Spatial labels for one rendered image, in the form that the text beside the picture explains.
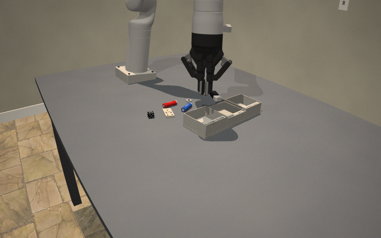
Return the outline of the red battery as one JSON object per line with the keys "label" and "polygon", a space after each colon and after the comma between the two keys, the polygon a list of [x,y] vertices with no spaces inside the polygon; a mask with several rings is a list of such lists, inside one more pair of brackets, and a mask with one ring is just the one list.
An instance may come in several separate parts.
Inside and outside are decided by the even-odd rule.
{"label": "red battery", "polygon": [[166,108],[166,107],[170,107],[170,106],[174,106],[177,104],[177,101],[170,101],[170,102],[167,102],[167,103],[164,103],[163,104],[163,108]]}

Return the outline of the cream domino tile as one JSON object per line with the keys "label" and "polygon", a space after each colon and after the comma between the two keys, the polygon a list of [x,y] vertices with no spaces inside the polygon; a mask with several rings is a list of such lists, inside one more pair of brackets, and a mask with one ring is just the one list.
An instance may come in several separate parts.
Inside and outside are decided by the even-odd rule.
{"label": "cream domino tile", "polygon": [[165,115],[165,118],[175,118],[175,115],[172,112],[171,108],[165,108],[165,109],[163,109],[163,113]]}

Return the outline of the blue aa battery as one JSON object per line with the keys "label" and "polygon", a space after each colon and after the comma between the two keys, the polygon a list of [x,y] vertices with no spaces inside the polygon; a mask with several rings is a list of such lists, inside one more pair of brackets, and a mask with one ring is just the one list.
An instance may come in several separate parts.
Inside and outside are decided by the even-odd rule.
{"label": "blue aa battery", "polygon": [[188,110],[190,107],[192,107],[192,103],[188,103],[188,104],[186,104],[184,107],[181,108],[181,111],[182,111],[182,112],[185,112],[185,111]]}

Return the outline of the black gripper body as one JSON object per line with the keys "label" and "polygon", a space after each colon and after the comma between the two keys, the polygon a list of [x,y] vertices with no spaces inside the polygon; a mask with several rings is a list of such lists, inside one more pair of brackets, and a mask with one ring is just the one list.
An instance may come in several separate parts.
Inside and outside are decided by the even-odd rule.
{"label": "black gripper body", "polygon": [[190,56],[197,64],[196,56],[201,54],[202,68],[207,68],[207,56],[213,56],[213,68],[219,63],[224,55],[222,51],[222,43],[223,34],[197,34],[192,32]]}

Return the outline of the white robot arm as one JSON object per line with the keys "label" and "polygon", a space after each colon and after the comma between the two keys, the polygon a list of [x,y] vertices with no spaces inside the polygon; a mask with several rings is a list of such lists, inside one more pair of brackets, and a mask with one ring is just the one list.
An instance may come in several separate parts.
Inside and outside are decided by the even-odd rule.
{"label": "white robot arm", "polygon": [[[232,26],[224,24],[224,0],[194,0],[192,32],[197,34],[223,34]],[[154,23],[157,0],[126,0],[126,7],[139,15],[129,21],[125,69],[144,73],[148,68],[151,27]]]}

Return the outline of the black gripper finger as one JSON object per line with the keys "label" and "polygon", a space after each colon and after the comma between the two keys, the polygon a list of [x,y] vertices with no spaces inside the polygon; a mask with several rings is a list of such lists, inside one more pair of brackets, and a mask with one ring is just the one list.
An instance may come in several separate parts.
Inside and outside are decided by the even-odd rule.
{"label": "black gripper finger", "polygon": [[197,65],[196,68],[192,63],[192,57],[190,54],[181,57],[181,61],[186,67],[191,77],[195,77],[198,80],[198,92],[200,95],[205,93],[205,67],[202,68],[202,55],[198,54],[196,56]]}
{"label": "black gripper finger", "polygon": [[213,56],[207,56],[207,81],[205,82],[205,96],[208,96],[213,90],[213,81],[218,80],[224,72],[229,68],[232,64],[231,60],[228,60],[224,56],[221,59],[221,69],[214,74],[215,67],[212,68]]}

